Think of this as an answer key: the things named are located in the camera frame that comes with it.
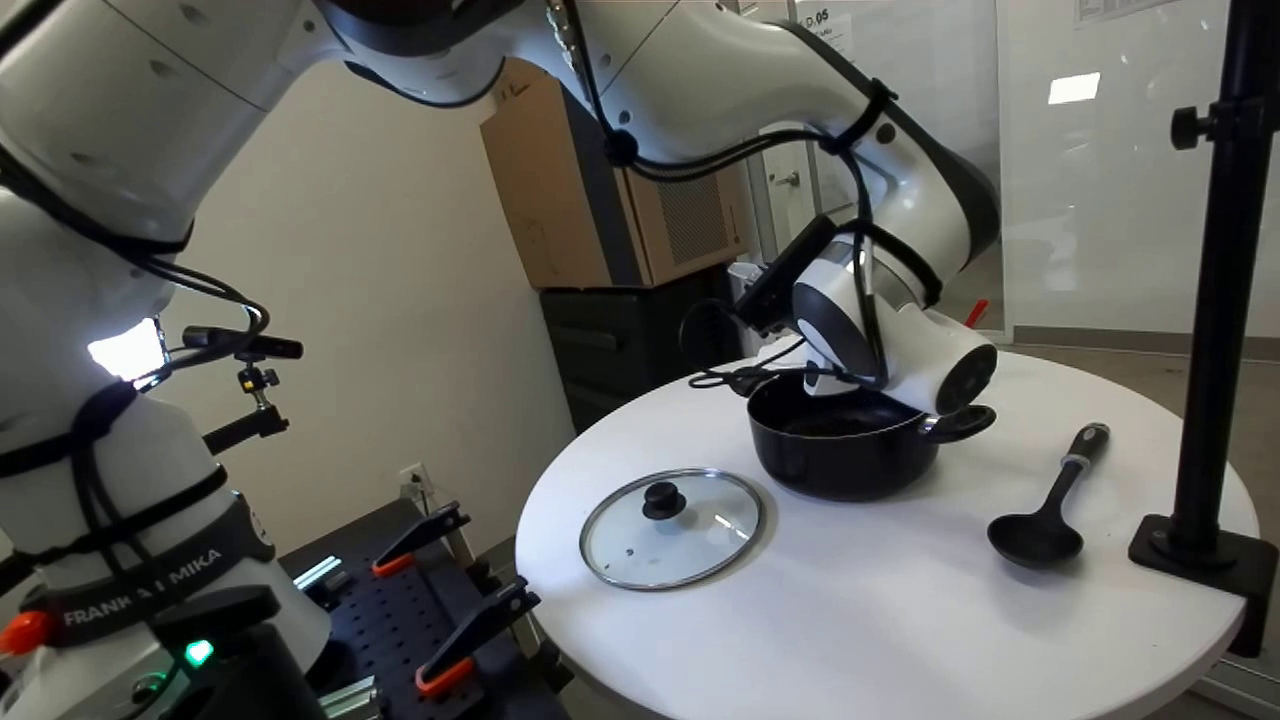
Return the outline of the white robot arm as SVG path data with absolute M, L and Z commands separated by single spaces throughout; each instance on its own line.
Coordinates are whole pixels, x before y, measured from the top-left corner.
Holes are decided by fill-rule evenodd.
M 92 349 L 181 289 L 198 212 L 325 62 L 422 108 L 467 108 L 525 61 L 580 99 L 640 172 L 691 174 L 771 137 L 875 172 L 879 272 L 811 266 L 804 339 L 912 406 L 984 393 L 995 353 L 936 313 L 995 235 L 995 193 L 895 95 L 801 23 L 715 0 L 21 0 L 0 55 L 4 534 L 53 633 L 4 720 L 120 706 L 153 617 L 289 577 L 192 419 Z

